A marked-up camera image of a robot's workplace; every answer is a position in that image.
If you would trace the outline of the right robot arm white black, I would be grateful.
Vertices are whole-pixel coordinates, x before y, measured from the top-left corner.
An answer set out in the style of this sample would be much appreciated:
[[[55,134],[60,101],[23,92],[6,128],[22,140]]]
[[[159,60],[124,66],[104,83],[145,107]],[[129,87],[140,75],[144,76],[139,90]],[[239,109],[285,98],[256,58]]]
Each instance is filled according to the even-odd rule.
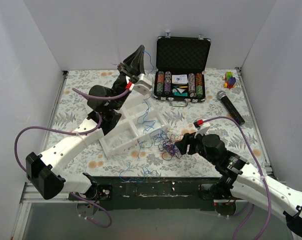
[[[207,199],[242,199],[270,210],[302,238],[302,192],[294,190],[258,169],[245,158],[226,149],[216,134],[185,134],[175,143],[182,155],[199,154],[221,174],[217,183],[202,188]]]

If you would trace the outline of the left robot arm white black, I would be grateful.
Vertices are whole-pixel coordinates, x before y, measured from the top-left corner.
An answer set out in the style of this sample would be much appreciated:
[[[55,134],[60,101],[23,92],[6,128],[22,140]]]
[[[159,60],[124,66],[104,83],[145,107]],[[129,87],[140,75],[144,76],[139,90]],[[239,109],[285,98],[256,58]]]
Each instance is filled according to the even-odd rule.
[[[95,85],[88,93],[74,88],[92,111],[75,130],[64,132],[66,137],[60,142],[42,153],[27,155],[27,178],[44,199],[50,200],[63,191],[80,193],[86,200],[96,196],[97,188],[89,174],[70,177],[62,173],[80,152],[115,128],[122,116],[118,111],[145,73],[144,50],[140,45],[118,64],[119,75],[111,88]]]

